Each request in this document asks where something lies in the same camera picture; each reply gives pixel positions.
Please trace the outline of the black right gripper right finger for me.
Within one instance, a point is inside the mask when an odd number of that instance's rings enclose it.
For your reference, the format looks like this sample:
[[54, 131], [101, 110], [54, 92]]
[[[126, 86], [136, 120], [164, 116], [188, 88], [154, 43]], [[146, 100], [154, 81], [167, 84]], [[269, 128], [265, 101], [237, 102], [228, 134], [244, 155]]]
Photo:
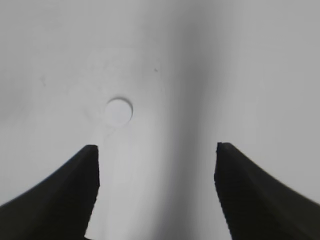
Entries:
[[319, 204], [272, 177], [231, 143], [217, 143], [214, 185], [233, 240], [320, 238]]

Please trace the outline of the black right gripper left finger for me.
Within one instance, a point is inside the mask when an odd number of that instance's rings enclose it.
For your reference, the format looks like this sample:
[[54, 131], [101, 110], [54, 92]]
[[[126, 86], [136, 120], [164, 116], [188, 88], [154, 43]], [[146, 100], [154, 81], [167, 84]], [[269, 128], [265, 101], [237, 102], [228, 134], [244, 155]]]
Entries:
[[100, 188], [99, 150], [86, 145], [0, 207], [2, 240], [84, 240]]

